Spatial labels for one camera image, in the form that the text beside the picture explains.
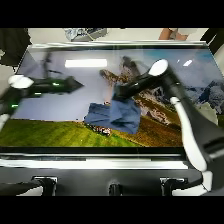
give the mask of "green light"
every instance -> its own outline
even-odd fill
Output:
[[[14,107],[18,107],[19,105],[17,105],[17,104],[12,104],[12,108],[14,108]]]

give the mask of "blue cloth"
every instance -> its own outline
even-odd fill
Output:
[[[141,109],[134,100],[111,100],[111,105],[91,103],[84,122],[135,134],[140,123]]]

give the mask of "floor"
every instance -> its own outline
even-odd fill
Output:
[[[158,40],[162,28],[108,28],[108,34],[100,37],[97,41],[113,40]],[[207,28],[198,28],[197,32],[191,34],[188,40],[200,40]],[[62,28],[30,28],[31,42],[50,43],[68,42]],[[224,74],[224,45],[215,55],[216,62]],[[7,80],[14,72],[11,67],[0,65],[0,92],[7,87]]]

